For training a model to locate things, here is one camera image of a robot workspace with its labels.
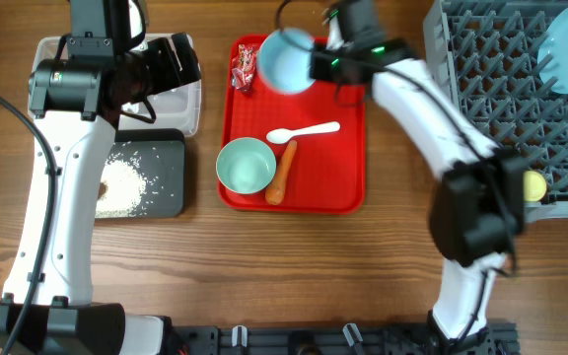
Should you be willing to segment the red serving tray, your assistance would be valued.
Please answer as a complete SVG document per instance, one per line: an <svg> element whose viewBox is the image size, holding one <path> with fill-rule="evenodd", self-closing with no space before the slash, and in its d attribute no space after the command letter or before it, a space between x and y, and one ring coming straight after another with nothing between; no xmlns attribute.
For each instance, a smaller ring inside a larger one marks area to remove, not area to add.
<svg viewBox="0 0 568 355"><path fill-rule="evenodd" d="M315 82L298 95L279 95L255 78L244 94L227 85L222 143L242 137L263 141L277 128L300 129L336 121L340 130L296 139L298 147L287 179L286 193L278 205L265 201L264 193L241 195L218 185L221 200L229 207L248 211L313 214L349 214L365 198L365 107L354 106L364 97L362 87L342 87Z"/></svg>

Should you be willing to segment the white plastic spoon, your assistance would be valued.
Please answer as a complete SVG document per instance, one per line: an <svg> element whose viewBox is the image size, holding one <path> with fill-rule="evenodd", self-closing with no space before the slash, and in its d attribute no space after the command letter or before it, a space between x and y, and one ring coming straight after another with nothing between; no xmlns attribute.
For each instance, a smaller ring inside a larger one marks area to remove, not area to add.
<svg viewBox="0 0 568 355"><path fill-rule="evenodd" d="M297 136L325 134L325 133L337 132L339 130L340 130L340 123L337 121L331 121L295 130L278 128L268 132L266 134L266 140L272 144L284 144Z"/></svg>

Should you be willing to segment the light blue bowl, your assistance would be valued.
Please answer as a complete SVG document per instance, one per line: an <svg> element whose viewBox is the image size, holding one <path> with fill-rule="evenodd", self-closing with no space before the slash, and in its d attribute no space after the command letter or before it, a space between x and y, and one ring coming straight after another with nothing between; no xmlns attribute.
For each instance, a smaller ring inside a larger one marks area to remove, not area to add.
<svg viewBox="0 0 568 355"><path fill-rule="evenodd" d="M269 35L257 54L257 72L262 82L281 95L297 95L315 80L310 77L315 39L299 29L285 29Z"/></svg>

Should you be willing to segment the orange carrot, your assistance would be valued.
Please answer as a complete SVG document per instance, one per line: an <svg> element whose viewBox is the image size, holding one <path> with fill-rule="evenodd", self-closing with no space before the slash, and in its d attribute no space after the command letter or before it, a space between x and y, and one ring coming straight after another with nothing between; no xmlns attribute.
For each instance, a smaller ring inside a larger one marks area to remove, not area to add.
<svg viewBox="0 0 568 355"><path fill-rule="evenodd" d="M283 201L289 171L297 151L297 146L298 143L295 140L291 140L281 156L275 176L271 184L265 190L265 200L268 204L278 205Z"/></svg>

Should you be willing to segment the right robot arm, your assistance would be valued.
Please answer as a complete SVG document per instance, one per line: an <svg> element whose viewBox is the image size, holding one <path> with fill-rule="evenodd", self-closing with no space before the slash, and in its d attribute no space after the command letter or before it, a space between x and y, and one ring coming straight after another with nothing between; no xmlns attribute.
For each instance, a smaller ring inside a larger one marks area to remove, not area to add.
<svg viewBox="0 0 568 355"><path fill-rule="evenodd" d="M311 50L311 76L337 86L364 85L400 124L438 185L429 231L444 259L429 313L445 354L485 339L497 276L518 269L515 240L525 227L524 158L486 137L459 111L401 39L391 39L372 1L335 1L323 13L325 45Z"/></svg>

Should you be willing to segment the clear plastic bin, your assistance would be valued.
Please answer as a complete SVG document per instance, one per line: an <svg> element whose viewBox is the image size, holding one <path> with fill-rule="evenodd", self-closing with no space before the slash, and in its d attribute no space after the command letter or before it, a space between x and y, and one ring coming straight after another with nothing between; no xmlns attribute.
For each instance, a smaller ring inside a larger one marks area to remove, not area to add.
<svg viewBox="0 0 568 355"><path fill-rule="evenodd" d="M175 50L172 43L171 34L151 34L146 35L146 44L143 42L134 51L148 49L154 39L166 37ZM56 54L58 36L43 38L37 45L32 71L36 69L43 59L53 58ZM200 111L201 111L201 83L197 81L176 89L165 91L156 96L149 97L149 102L154 109L157 119L149 124L134 118L122 115L119 120L119 131L125 130L155 130L155 129L176 129L183 133L185 137L192 137L198 130ZM122 110L150 118L149 111L144 104L126 104Z"/></svg>

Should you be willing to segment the yellow plastic cup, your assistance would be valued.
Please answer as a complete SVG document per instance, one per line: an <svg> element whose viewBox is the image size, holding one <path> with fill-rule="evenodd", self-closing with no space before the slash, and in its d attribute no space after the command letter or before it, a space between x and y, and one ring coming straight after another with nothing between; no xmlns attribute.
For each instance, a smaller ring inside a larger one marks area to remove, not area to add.
<svg viewBox="0 0 568 355"><path fill-rule="evenodd" d="M544 176L537 171L524 172L524 199L525 202L540 202L547 193L547 182Z"/></svg>

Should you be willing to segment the mint green bowl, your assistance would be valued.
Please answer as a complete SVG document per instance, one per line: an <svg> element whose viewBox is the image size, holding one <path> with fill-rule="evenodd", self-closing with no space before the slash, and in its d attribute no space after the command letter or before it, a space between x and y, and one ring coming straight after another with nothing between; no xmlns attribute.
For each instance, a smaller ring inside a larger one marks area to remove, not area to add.
<svg viewBox="0 0 568 355"><path fill-rule="evenodd" d="M237 194L254 194L264 190L276 173L276 158L263 141L242 137L230 141L216 160L218 181Z"/></svg>

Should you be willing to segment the grey dishwasher rack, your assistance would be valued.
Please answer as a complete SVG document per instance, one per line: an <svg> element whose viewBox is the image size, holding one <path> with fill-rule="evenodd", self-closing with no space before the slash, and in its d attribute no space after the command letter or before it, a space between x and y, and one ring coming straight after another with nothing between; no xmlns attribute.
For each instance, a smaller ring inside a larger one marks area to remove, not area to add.
<svg viewBox="0 0 568 355"><path fill-rule="evenodd" d="M546 180L528 221L568 218L568 95L542 79L546 31L568 1L435 0L423 22L435 81L475 126Z"/></svg>

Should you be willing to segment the brown food scrap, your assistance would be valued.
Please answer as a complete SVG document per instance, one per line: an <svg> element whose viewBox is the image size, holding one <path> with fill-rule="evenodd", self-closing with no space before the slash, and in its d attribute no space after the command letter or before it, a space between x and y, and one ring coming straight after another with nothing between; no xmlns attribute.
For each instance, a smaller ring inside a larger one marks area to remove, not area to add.
<svg viewBox="0 0 568 355"><path fill-rule="evenodd" d="M100 184L100 188L99 188L99 193L98 193L98 199L101 199L107 192L107 185L102 182Z"/></svg>

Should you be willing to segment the red candy wrapper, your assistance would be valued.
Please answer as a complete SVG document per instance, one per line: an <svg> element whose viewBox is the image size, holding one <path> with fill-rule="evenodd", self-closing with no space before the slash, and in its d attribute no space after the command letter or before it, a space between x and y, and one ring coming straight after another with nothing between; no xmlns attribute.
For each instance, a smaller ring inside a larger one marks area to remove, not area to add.
<svg viewBox="0 0 568 355"><path fill-rule="evenodd" d="M232 86L243 93L250 90L256 70L258 44L239 44L238 54L232 60Z"/></svg>

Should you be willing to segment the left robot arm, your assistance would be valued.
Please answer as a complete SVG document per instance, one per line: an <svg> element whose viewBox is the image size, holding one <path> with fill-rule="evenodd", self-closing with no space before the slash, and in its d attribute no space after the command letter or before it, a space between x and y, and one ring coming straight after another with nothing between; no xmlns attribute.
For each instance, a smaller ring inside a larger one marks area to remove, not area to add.
<svg viewBox="0 0 568 355"><path fill-rule="evenodd" d="M21 122L35 139L17 256L0 298L5 354L185 354L164 316L93 299L91 241L109 151L127 104L197 82L184 33L147 40L139 1L74 1L71 30L29 79Z"/></svg>

